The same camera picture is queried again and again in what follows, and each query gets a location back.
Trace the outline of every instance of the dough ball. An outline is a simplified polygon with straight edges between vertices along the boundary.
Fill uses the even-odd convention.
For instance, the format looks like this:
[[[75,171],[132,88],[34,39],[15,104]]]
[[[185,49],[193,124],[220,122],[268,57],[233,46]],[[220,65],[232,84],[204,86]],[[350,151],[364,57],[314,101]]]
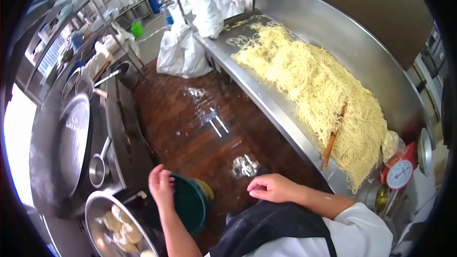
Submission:
[[[152,252],[151,249],[147,249],[141,252],[140,257],[156,257],[156,255],[154,254],[154,252]]]
[[[133,223],[130,217],[117,204],[113,204],[111,206],[111,212],[114,215],[114,217],[120,222],[128,224]]]
[[[122,236],[121,232],[114,232],[113,233],[113,241],[124,252],[127,252],[127,253],[140,253],[140,251],[138,250],[138,248],[134,244],[129,243],[125,239],[125,237]]]
[[[122,223],[114,217],[111,211],[107,211],[103,216],[103,223],[111,231],[120,231],[122,229]]]
[[[138,227],[134,224],[122,224],[121,234],[129,243],[136,244],[141,241],[143,235],[141,234]]]

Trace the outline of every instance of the wet floor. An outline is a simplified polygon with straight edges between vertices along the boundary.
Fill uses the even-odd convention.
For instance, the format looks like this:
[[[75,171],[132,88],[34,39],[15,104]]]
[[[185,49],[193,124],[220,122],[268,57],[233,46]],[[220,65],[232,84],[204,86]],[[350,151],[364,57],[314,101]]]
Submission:
[[[205,228],[194,236],[203,254],[219,242],[225,215],[255,202],[246,187],[259,167],[328,190],[235,83],[222,83],[222,93],[215,72],[186,80],[157,74],[156,60],[146,67],[153,85],[140,80],[134,90],[146,139],[167,169],[205,181],[215,195]]]

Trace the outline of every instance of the wooden dowel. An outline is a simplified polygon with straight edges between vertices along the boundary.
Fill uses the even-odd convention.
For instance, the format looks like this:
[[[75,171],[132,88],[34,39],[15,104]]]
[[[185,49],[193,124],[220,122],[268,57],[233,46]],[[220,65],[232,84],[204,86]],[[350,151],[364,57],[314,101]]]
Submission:
[[[346,106],[347,106],[347,102],[343,105],[343,108],[341,109],[340,117],[338,118],[338,122],[340,122],[340,127],[341,127],[341,123],[343,122],[344,113],[346,112]],[[332,148],[333,148],[333,143],[335,142],[335,138],[336,138],[336,135],[338,134],[338,130],[340,130],[340,127],[338,127],[338,129],[336,131],[332,132],[332,134],[330,135],[330,139],[328,140],[327,147],[324,149],[324,151],[322,153],[322,160],[323,160],[322,169],[323,170],[327,169],[328,160],[330,159],[330,153],[332,152]]]

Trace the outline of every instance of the pot handle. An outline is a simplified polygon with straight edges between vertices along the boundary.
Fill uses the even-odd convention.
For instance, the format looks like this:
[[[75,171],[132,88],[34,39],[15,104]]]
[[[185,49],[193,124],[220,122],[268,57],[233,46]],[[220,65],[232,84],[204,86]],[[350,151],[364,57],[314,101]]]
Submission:
[[[100,153],[102,160],[106,159],[106,153],[107,153],[108,149],[110,148],[110,145],[111,145],[111,138],[108,136],[106,138],[105,144],[103,145],[103,149],[101,150],[101,153]]]

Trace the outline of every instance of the large wok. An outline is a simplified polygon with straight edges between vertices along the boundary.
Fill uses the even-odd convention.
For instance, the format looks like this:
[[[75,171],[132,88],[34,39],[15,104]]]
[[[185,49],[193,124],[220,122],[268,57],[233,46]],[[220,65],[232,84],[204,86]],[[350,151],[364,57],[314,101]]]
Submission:
[[[63,197],[71,197],[82,183],[90,161],[92,116],[87,94],[77,94],[60,116],[54,145],[60,163]]]

